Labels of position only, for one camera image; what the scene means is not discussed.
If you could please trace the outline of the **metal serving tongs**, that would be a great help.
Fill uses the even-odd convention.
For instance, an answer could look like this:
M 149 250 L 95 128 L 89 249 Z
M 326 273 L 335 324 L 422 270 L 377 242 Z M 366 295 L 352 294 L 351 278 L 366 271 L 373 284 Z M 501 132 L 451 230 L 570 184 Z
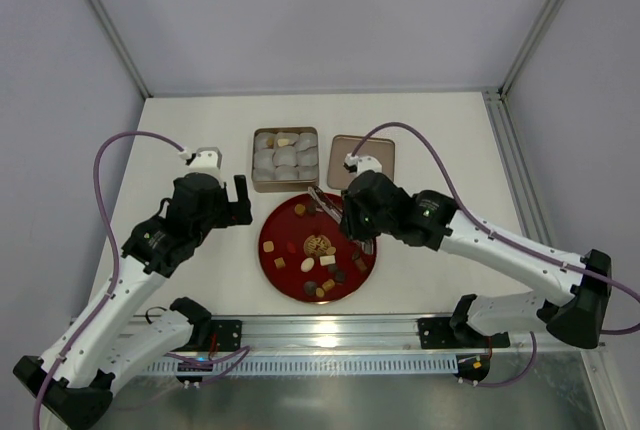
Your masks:
M 334 203 L 329 196 L 322 191 L 318 186 L 309 186 L 307 193 L 311 199 L 331 218 L 339 227 L 340 232 L 352 243 L 356 244 L 359 249 L 366 255 L 372 255 L 375 250 L 375 242 L 373 240 L 353 240 L 348 237 L 345 230 L 342 229 L 343 212 L 342 209 Z

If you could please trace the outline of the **gold ribbed round chocolate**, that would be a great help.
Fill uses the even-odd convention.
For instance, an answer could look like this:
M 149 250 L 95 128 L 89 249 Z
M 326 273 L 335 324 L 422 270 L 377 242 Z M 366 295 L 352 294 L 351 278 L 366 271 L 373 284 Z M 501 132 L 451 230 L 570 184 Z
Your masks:
M 306 207 L 302 204 L 297 204 L 294 208 L 294 211 L 297 215 L 302 216 L 306 212 Z

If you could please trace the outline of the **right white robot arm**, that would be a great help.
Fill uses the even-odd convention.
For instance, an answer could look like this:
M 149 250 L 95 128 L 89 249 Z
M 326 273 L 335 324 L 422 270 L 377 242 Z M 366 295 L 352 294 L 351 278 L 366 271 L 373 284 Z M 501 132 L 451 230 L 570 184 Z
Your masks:
M 464 295 L 451 316 L 456 338 L 547 331 L 581 349 L 598 346 L 611 295 L 611 258 L 593 249 L 561 252 L 467 216 L 433 190 L 410 195 L 387 176 L 366 171 L 343 190 L 343 234 L 352 241 L 390 235 L 410 247 L 464 257 L 528 287 L 500 297 Z

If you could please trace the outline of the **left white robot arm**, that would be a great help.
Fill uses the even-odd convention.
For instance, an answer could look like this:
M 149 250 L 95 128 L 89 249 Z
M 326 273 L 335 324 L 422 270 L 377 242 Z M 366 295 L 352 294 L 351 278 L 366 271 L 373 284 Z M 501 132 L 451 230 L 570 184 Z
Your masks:
M 246 179 L 235 176 L 238 199 L 230 201 L 218 148 L 181 156 L 187 173 L 174 180 L 173 194 L 160 210 L 116 247 L 114 270 L 100 292 L 49 349 L 22 357 L 13 369 L 37 408 L 46 408 L 70 429 L 94 426 L 120 389 L 161 356 L 206 346 L 215 334 L 211 313 L 181 297 L 146 329 L 117 341 L 134 313 L 212 230 L 252 222 Z

